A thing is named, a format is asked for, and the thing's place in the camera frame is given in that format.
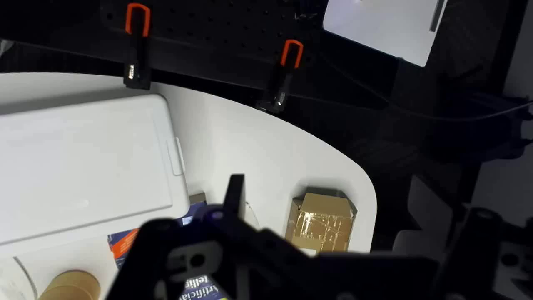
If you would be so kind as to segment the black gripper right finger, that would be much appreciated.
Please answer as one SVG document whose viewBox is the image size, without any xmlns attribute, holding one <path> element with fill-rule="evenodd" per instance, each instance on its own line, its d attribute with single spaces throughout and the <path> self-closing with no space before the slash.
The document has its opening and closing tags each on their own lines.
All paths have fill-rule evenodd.
<svg viewBox="0 0 533 300">
<path fill-rule="evenodd" d="M 243 217 L 245 176 L 233 174 L 228 181 L 223 211 L 236 219 Z"/>
</svg>

